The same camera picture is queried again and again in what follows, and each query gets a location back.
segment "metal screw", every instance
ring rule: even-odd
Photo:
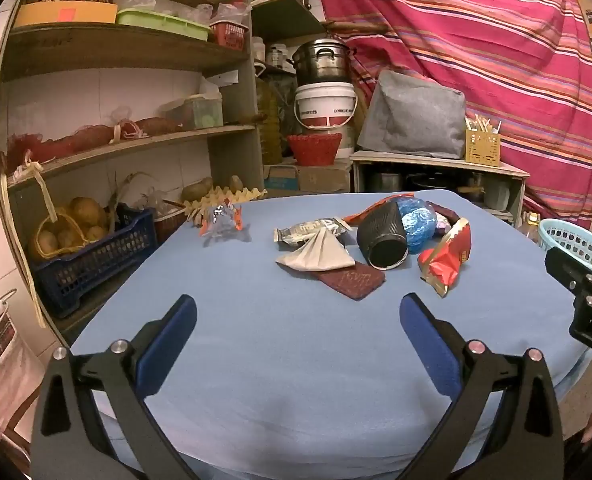
[[[537,348],[531,348],[527,355],[532,361],[540,361],[542,359],[542,352]]]
[[[64,359],[67,355],[67,349],[64,346],[59,346],[57,349],[54,350],[54,353],[52,355],[54,356],[54,359],[60,361],[61,359]]]
[[[486,350],[485,344],[482,341],[476,340],[470,341],[470,344],[468,344],[468,348],[474,354],[482,354]]]
[[[110,346],[110,349],[115,354],[122,354],[127,350],[128,342],[125,339],[119,339],[118,341],[114,341]]]

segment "blue gripper pad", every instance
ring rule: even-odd
[[[456,400],[462,390],[460,363],[442,339],[427,307],[407,294],[400,302],[400,324],[438,393]]]
[[[157,394],[196,326],[196,302],[183,294],[160,321],[152,323],[156,335],[134,368],[134,390],[139,399]]]

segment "egg carton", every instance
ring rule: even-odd
[[[202,219],[207,214],[209,208],[222,204],[225,199],[230,200],[230,203],[233,204],[242,204],[243,202],[256,200],[266,194],[266,189],[259,191],[257,187],[252,190],[244,187],[237,192],[232,192],[229,187],[212,187],[210,192],[200,200],[185,202],[185,207],[188,211],[187,218],[192,221],[195,226],[200,226],[202,225]]]

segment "pot handle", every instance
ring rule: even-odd
[[[334,54],[334,51],[330,48],[321,48],[319,51],[316,52],[316,59],[318,59],[318,56],[320,56],[320,54],[325,53],[325,54],[331,54],[332,55],[332,59],[334,59],[336,57],[336,54]]]
[[[256,72],[256,77],[260,77],[263,74],[263,72],[265,70],[267,70],[267,67],[265,66],[264,63],[261,63],[259,61],[255,61],[254,62],[254,70],[256,70],[257,68],[259,68],[260,71],[259,72]]]
[[[344,123],[342,124],[334,124],[334,126],[305,126],[302,121],[300,120],[299,114],[296,111],[296,105],[297,105],[297,101],[294,100],[294,116],[296,117],[296,120],[298,121],[298,123],[300,124],[300,126],[302,126],[303,128],[305,128],[306,130],[314,130],[314,131],[321,131],[321,130],[332,130],[334,128],[342,128],[343,126],[345,126],[354,116],[354,114],[356,113],[356,107],[358,106],[358,97],[354,98],[354,109],[352,110],[352,114],[345,120]]]

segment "red plastic basket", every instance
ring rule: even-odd
[[[216,37],[216,43],[222,46],[228,46],[235,50],[243,50],[245,46],[245,33],[247,27],[240,23],[220,21],[210,25],[214,36]]]
[[[342,139],[343,134],[290,135],[287,142],[301,166],[331,166]]]

